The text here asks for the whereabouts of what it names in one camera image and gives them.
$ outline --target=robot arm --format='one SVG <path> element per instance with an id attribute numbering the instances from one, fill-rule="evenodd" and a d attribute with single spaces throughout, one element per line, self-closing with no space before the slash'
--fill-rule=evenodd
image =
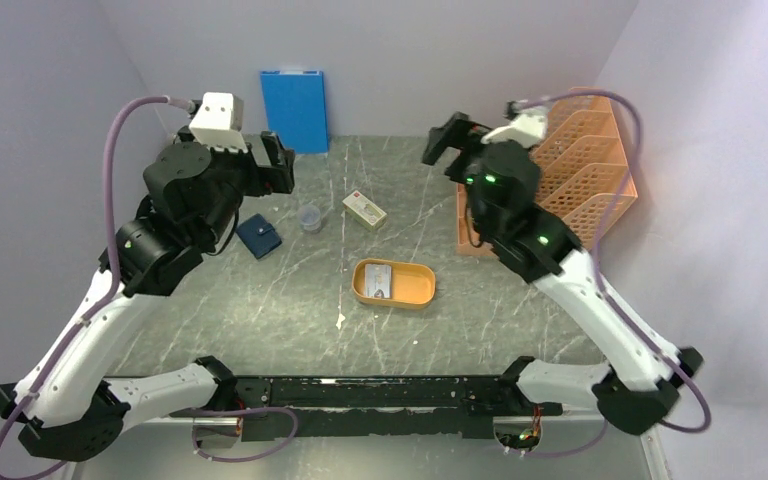
<path id="1" fill-rule="evenodd" d="M 597 288 L 593 258 L 580 240 L 534 202 L 540 168 L 529 152 L 545 137 L 546 114 L 543 108 L 509 111 L 509 125 L 491 130 L 455 113 L 444 126 L 431 129 L 422 161 L 433 165 L 447 148 L 460 150 L 445 174 L 464 184 L 479 241 L 490 243 L 506 267 L 558 303 L 607 357 L 598 365 L 525 357 L 512 366 L 522 395 L 533 403 L 596 408 L 615 427 L 640 435 L 678 401 L 683 382 L 667 361 L 692 377 L 702 357 L 658 335 L 600 279 L 605 294 L 657 345 L 660 351 L 653 352 Z"/>
<path id="2" fill-rule="evenodd" d="M 242 102 L 208 93 L 196 103 L 189 128 L 145 169 L 149 195 L 134 220 L 116 234 L 122 281 L 113 300 L 89 319 L 82 315 L 110 288 L 107 251 L 75 315 L 25 378 L 0 385 L 0 415 L 31 395 L 19 421 L 19 440 L 37 457 L 84 461 L 120 433 L 187 408 L 233 405 L 236 379 L 213 357 L 139 380 L 103 377 L 121 349 L 183 277 L 213 254 L 243 196 L 290 193 L 295 154 L 271 132 L 261 134 L 269 166 L 259 166 L 240 133 Z M 36 394 L 31 385 L 55 348 L 74 339 Z"/>

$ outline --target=black cable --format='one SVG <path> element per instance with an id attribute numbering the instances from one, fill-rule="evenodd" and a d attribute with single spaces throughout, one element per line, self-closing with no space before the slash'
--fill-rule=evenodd
<path id="1" fill-rule="evenodd" d="M 231 243 L 231 237 L 234 236 L 234 232 L 237 231 L 237 227 L 240 226 L 240 211 L 234 210 L 234 225 L 231 227 L 231 230 L 228 232 L 228 236 L 225 237 L 225 243 L 222 244 L 222 246 L 219 248 L 218 252 L 215 253 L 207 253 L 206 255 L 215 257 L 217 255 L 222 255 L 222 252 L 225 251 L 226 248 L 228 248 L 228 245 Z"/>
<path id="2" fill-rule="evenodd" d="M 467 217 L 467 212 L 469 211 L 469 202 L 464 202 L 464 223 L 466 224 L 466 239 L 469 242 L 470 245 L 472 245 L 474 248 L 481 248 L 484 245 L 483 240 L 479 240 L 478 243 L 472 242 L 472 234 L 469 233 L 470 230 L 472 230 L 472 222 L 469 221 L 469 217 Z"/>

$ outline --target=orange tray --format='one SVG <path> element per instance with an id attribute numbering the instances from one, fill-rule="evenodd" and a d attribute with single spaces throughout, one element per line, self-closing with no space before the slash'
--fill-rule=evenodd
<path id="1" fill-rule="evenodd" d="M 373 298 L 367 297 L 362 293 L 366 284 L 364 267 L 368 263 L 390 265 L 392 267 L 392 285 L 390 286 L 392 298 Z M 434 298 L 436 283 L 437 279 L 434 276 L 434 272 L 425 265 L 391 262 L 390 260 L 379 260 L 377 258 L 367 258 L 358 262 L 352 277 L 352 289 L 361 303 L 407 308 L 410 310 L 419 310 L 431 303 L 431 299 Z"/>

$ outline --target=small box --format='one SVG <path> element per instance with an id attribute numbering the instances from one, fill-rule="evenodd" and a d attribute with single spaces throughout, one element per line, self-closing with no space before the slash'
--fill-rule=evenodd
<path id="1" fill-rule="evenodd" d="M 378 230 L 387 221 L 387 213 L 357 190 L 343 199 L 343 207 L 371 231 Z"/>

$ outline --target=orange desk organizer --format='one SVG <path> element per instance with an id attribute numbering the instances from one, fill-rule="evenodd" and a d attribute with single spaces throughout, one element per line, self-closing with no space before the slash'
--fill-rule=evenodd
<path id="1" fill-rule="evenodd" d="M 581 239 L 582 245 L 593 246 L 596 228 L 608 209 L 628 161 L 620 140 L 611 101 L 604 97 L 574 97 L 561 100 L 549 111 L 546 140 L 534 149 L 532 160 L 541 168 L 537 203 L 563 219 Z M 476 251 L 466 241 L 463 204 L 466 192 L 458 185 L 458 244 L 461 255 L 492 255 L 485 247 Z M 617 205 L 608 218 L 606 230 L 637 199 L 632 179 L 620 193 Z M 478 236 L 474 232 L 473 240 Z"/>
<path id="2" fill-rule="evenodd" d="M 363 294 L 366 285 L 364 267 L 368 263 L 390 265 L 392 277 L 390 285 L 391 298 L 367 297 Z M 434 272 L 418 263 L 393 262 L 377 258 L 367 258 L 358 262 L 352 276 L 352 289 L 361 303 L 370 305 L 382 305 L 385 307 L 407 308 L 419 310 L 425 308 L 434 298 L 437 286 L 437 278 Z"/>

